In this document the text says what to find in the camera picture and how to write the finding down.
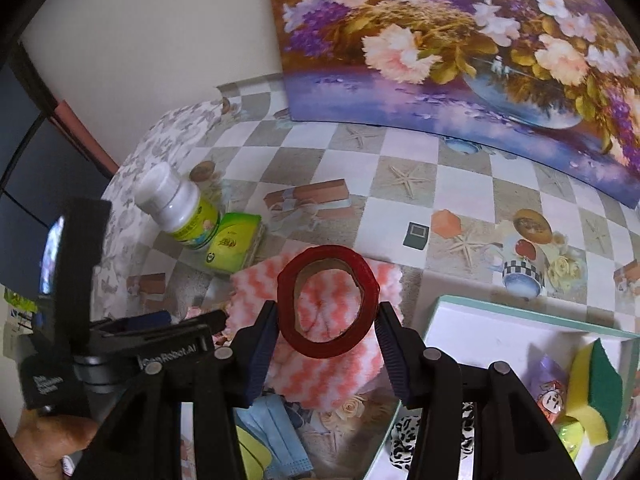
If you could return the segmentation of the person's left hand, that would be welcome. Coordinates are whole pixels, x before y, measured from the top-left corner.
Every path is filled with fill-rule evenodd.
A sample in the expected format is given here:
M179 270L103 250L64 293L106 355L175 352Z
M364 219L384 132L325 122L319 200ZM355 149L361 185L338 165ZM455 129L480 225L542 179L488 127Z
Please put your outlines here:
M84 450L99 425L90 418L22 411L13 442L37 479L66 478L63 457Z

